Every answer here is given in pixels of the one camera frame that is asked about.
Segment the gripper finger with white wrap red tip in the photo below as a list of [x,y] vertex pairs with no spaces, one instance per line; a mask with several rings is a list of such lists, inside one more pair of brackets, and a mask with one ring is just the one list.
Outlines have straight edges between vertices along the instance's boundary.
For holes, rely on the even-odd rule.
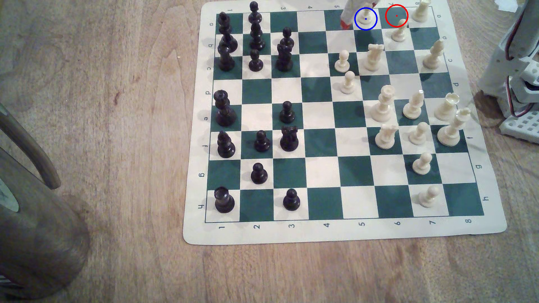
[[359,1],[348,0],[340,17],[340,25],[343,30],[350,29],[354,22],[355,14],[359,10]]

